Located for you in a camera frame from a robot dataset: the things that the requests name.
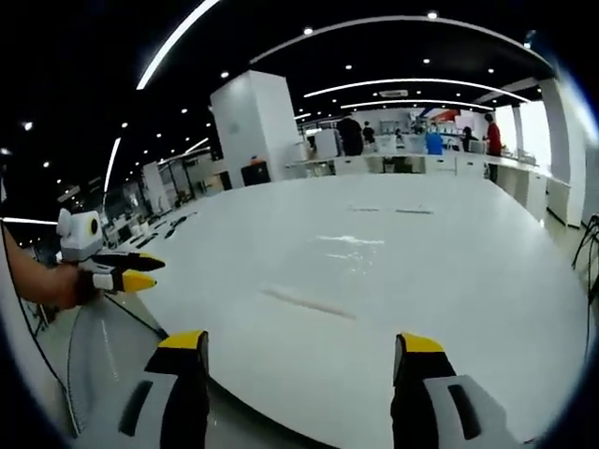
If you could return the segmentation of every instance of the white pillar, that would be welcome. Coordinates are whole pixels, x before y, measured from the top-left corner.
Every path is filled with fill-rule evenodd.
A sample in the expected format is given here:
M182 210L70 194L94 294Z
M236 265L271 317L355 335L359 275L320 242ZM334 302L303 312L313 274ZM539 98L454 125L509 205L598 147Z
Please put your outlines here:
M285 78L248 71L211 95L212 113L233 188L252 157L267 162L270 179L282 181L301 142Z
M516 154L519 154L524 150L524 134L522 133L520 108L514 108L514 124L516 125Z
M150 205L152 206L152 212L160 214L170 210L167 190L162 183L162 177L160 176L158 164L156 162L143 166L143 179L145 180L148 189L148 197L150 199Z
M539 82L547 111L551 139L551 172L569 184L567 204L558 210L552 197L565 198L563 188L550 183L549 208L568 225L580 226L586 190L586 147L583 129L578 121L573 98L555 79Z

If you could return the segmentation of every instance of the curved ceiling light strip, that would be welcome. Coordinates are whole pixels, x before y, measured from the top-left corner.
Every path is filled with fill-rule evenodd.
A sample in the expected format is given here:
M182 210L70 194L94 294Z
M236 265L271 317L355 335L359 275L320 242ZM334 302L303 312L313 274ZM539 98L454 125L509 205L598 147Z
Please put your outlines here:
M443 80L443 79L439 79L439 78L397 78L397 79L391 79L391 80L373 80L373 81L353 82L351 84L344 84L343 86L329 87L328 89L323 89L322 91L310 92L309 94L306 94L303 97L310 98L311 96L328 94L330 92L341 91L343 89L350 89L352 87L372 86L374 84L389 84L392 82L393 83L395 83L395 82L441 82L441 83L447 83L447 84L457 84L459 86L475 87L478 89L485 89L485 90L493 91L498 94L511 96L511 97L516 98L525 103L531 103L531 100L529 100L528 98L524 98L523 96L505 91L504 89L499 89L497 87L491 87L491 86L487 86L485 84L478 84L475 82L458 81L458 80Z
M150 82L150 79L152 78L153 74L160 66L160 63L162 63L163 59L165 59L165 57L167 57L168 52L174 47L174 45L177 43L177 41L179 39L181 39L181 37L183 37L183 35L187 32L187 30L189 28L191 28L191 26L194 23L196 23L196 21L200 17L202 17L204 14L206 14L219 1L220 0L204 0L201 3L201 5L199 5L196 9L194 9L192 11L192 13L189 14L189 16L187 16L187 18L179 24L177 29L175 31L173 31L172 35L170 35L168 37L168 39L165 41L165 43L162 44L162 47L160 47L160 50L158 51L158 53L155 55L155 57L152 59L152 61L146 68L146 71L144 72L143 76L141 77L141 80L139 81L139 84L137 87L138 91L141 91L142 89L144 89L146 87L146 85L148 84L148 82Z
M106 179L104 180L104 194L109 190L110 173L112 172L112 165L114 164L116 152L119 150L119 145L121 145L121 138L117 138L114 141L114 145L112 145L112 154L110 155L109 169L106 172Z
M32 220L30 218L14 218L14 217L3 217L0 218L5 223L21 223L24 225L58 225L58 222L47 222L45 220Z
M465 103L463 101L453 101L453 100L385 100L385 101L369 101L368 103L356 103L354 105L344 105L341 106L341 109L350 109L350 108L360 108L362 106L376 106L376 105L391 105L398 103L440 103L442 105L456 105L456 106L465 106L466 108L479 108L484 110L493 110L493 108L489 108L488 106L475 105L474 103Z
M198 142L196 145L194 145L193 147L191 147L189 150L185 150L185 152L183 154L188 154L189 152L192 152L197 147L199 147L200 145L203 145L207 141L208 141L208 138L203 138L200 142Z
M536 51L532 51L531 49L527 49L526 47L524 47L524 45L522 43L517 42L516 40L512 39L511 37L504 36L504 35L502 35L500 33L492 31L492 30L490 30L488 28L483 28L482 26L473 25L471 23L461 22L461 21L454 21L454 20L451 20L451 19L444 19L444 18L441 18L441 17L439 17L439 18L435 19L434 21L432 21L427 16L381 16L381 17L370 17L368 19L357 19L357 20L354 20L354 21L337 23L335 25L326 26L325 28L321 28L319 30L314 30L309 35L301 35L301 36L295 37L295 38L293 38L291 40L287 40L283 44L277 45L276 47L274 47L274 48L272 48L272 49L270 49L268 51L265 51L262 54L260 54L259 56L257 56L256 58L252 59L250 61L250 64L255 64L258 61L266 58L267 56L270 56L270 55L276 53L277 51L284 49L285 47L289 47L290 45L297 44L298 42L301 42L304 39L309 39L309 38L312 38L312 37L316 37L318 35L322 35L322 34L327 33L329 31L341 30L343 28L348 28L350 26L363 25L363 24L366 24L366 23L401 22L401 21L403 21L403 22L435 22L435 23L445 23L447 25L460 26L462 28L468 28L468 29L471 29L471 30L474 30L474 31L478 31L479 33L484 33L486 35L493 36L493 37L496 37L498 39L501 39L502 41L507 42L508 44L515 45L516 47L518 47L522 51L527 51L529 54L531 54L531 56L534 56L539 61L541 61L544 64L546 64L547 67L553 69L553 67L551 66L551 64L549 62L547 62L547 60L545 58L543 58L543 56L541 56Z

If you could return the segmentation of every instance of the red shirt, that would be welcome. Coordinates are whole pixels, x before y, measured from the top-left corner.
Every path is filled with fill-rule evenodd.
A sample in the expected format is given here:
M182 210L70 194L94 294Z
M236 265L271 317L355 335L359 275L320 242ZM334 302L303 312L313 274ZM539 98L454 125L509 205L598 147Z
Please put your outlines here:
M502 136L499 132L499 126L496 123L489 123L487 130L487 139L489 140L489 154L501 156L502 154Z

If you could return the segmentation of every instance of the white desk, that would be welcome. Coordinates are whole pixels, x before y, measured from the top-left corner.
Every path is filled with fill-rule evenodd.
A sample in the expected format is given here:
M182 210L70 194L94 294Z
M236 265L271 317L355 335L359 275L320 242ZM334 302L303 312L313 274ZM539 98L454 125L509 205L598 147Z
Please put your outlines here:
M392 447L401 331L441 342L521 441L556 417L583 363L578 279L489 181L348 175L227 191L144 251L167 262L140 294L160 325L208 330L219 384L337 447Z

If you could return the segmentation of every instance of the human arm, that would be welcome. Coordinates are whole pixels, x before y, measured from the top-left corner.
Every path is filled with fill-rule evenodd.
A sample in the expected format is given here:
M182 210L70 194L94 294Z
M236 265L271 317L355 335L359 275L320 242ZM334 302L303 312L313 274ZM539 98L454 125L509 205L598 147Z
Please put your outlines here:
M77 267L62 264L46 268L22 250L10 232L2 226L10 272L17 294L44 306L71 309L86 299Z

